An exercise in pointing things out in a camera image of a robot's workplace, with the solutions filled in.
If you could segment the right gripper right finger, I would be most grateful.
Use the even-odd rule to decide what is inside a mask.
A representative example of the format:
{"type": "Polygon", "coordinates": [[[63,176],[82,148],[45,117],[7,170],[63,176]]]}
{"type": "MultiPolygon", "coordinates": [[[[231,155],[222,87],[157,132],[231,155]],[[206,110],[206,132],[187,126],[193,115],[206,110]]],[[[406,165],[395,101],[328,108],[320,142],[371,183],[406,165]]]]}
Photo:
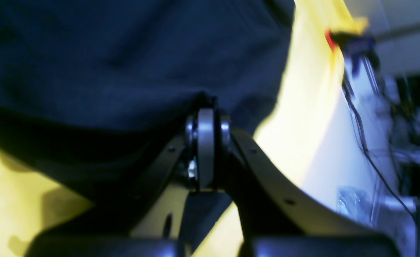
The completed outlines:
{"type": "Polygon", "coordinates": [[[227,115],[204,111],[204,188],[242,215],[240,257],[399,257],[385,235],[329,210],[290,182],[227,115]]]}

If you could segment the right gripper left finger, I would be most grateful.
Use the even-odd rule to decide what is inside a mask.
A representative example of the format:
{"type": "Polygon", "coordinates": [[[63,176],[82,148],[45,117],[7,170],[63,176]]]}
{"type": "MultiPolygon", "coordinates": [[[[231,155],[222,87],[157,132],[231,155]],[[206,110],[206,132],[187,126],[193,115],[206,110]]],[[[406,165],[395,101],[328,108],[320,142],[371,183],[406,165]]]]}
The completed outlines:
{"type": "Polygon", "coordinates": [[[146,168],[125,176],[108,203],[39,234],[27,257],[188,257],[179,241],[182,215],[193,179],[198,132],[205,109],[187,119],[146,168]]]}

